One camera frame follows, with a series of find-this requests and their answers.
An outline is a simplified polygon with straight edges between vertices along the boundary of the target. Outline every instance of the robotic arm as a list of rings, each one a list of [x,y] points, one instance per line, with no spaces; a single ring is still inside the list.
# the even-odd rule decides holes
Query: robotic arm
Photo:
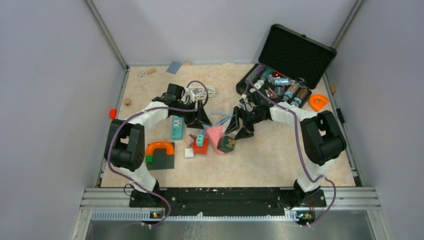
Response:
[[[320,113],[306,111],[278,99],[275,100],[279,106],[273,105],[259,96],[257,92],[252,92],[249,96],[249,102],[255,105],[251,109],[247,108],[246,100],[246,96],[242,96],[240,106],[234,107],[233,117],[225,129],[225,134],[238,131],[235,136],[236,140],[253,137],[254,124],[265,120],[288,124],[297,130],[297,121],[299,121],[304,150],[307,155],[307,159],[302,161],[302,166],[307,170],[309,176],[306,171],[301,174],[294,182],[293,194],[289,198],[292,206],[307,203],[321,186],[323,178],[318,178],[325,175],[334,160],[347,147],[334,115],[327,110]]]
[[[145,133],[155,124],[170,117],[178,116],[184,118],[184,123],[188,128],[203,129],[203,125],[211,126],[212,123],[203,109],[202,101],[182,102],[185,96],[185,89],[182,86],[170,83],[167,91],[161,97],[155,97],[150,104],[144,108],[141,114],[131,119],[118,134],[118,139],[112,147],[110,162],[113,166],[139,182],[147,190],[152,191],[156,185],[156,179],[149,173],[145,158]],[[104,158],[108,159],[108,151],[112,138],[124,120],[114,119],[110,124],[107,137]],[[128,138],[128,143],[121,142],[121,139]],[[139,187],[135,187],[139,192],[145,192]]]

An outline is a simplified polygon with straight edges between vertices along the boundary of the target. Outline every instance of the wooden tabletop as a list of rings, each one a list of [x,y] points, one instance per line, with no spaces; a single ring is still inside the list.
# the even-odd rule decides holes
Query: wooden tabletop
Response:
[[[167,66],[156,66],[157,72],[143,77],[139,77],[138,73],[147,71],[151,66],[131,67],[123,95],[124,99],[131,99],[131,105],[122,103],[118,118],[127,118],[144,109],[153,98],[160,97],[167,90],[169,83],[185,87],[192,80],[213,85],[217,89],[216,97],[210,98],[205,106],[208,115],[214,112],[232,114],[233,107],[239,104],[240,99],[236,92],[236,83],[252,67],[253,64],[188,65],[182,66],[174,75],[166,72]],[[328,97],[324,81],[320,81],[312,94]],[[308,103],[303,109],[312,111]],[[332,111],[332,107],[327,104],[323,110]],[[215,114],[210,120],[216,123],[223,117]],[[150,171],[161,187],[291,187],[303,171],[296,148],[295,132],[288,125],[263,121],[254,126],[254,137],[237,140],[234,151],[230,153],[218,155],[209,146],[207,155],[185,159],[186,143],[171,139],[171,119],[156,124],[145,135],[146,144],[155,141],[175,142],[174,169]],[[199,131],[185,127],[184,136],[197,134]],[[355,186],[345,151],[336,159],[326,176],[336,186]],[[123,187],[127,182],[125,178],[106,168],[101,186]],[[330,186],[326,181],[322,185]]]

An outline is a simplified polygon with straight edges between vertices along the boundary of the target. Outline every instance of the red box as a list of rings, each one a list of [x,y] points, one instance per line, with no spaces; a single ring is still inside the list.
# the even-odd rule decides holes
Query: red box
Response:
[[[194,154],[206,155],[208,153],[208,143],[209,143],[209,140],[208,140],[207,137],[205,137],[203,139],[203,146],[197,146],[196,144],[193,144]]]

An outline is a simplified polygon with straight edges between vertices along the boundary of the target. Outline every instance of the green block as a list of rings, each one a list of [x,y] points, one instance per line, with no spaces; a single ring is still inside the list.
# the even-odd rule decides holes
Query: green block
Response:
[[[152,155],[146,155],[145,162],[147,164],[153,163],[153,156]]]
[[[218,141],[218,146],[216,147],[219,151],[224,153],[229,153],[234,150],[236,145],[236,140],[229,136],[223,136]]]

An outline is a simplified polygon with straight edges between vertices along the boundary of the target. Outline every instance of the box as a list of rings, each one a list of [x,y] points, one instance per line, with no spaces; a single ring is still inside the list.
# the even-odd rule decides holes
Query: box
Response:
[[[274,24],[271,26],[262,52],[260,53],[259,63],[255,64],[240,82],[237,83],[236,90],[239,94],[243,94],[246,89],[246,78],[259,64],[262,64],[289,79],[296,80],[302,78],[305,80],[308,93],[299,105],[299,107],[302,107],[308,101],[311,95],[311,89],[315,89],[318,85],[328,66],[336,57],[336,54],[336,49],[332,47],[325,46],[280,24]],[[255,83],[258,81],[260,76],[260,74],[257,75],[252,79],[252,82]],[[274,90],[275,87],[275,85],[265,81],[261,89],[271,88]],[[297,92],[287,101],[288,103],[293,101]]]

